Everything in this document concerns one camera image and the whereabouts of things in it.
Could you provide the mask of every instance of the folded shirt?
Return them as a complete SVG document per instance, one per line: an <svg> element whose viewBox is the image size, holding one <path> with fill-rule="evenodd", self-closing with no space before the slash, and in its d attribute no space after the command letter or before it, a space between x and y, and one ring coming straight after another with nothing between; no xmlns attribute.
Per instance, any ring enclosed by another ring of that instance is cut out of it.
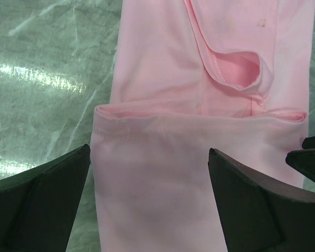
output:
<svg viewBox="0 0 315 252"><path fill-rule="evenodd" d="M209 149L302 186L285 157L308 134L315 0L122 8L91 136L102 251L226 252Z"/></svg>

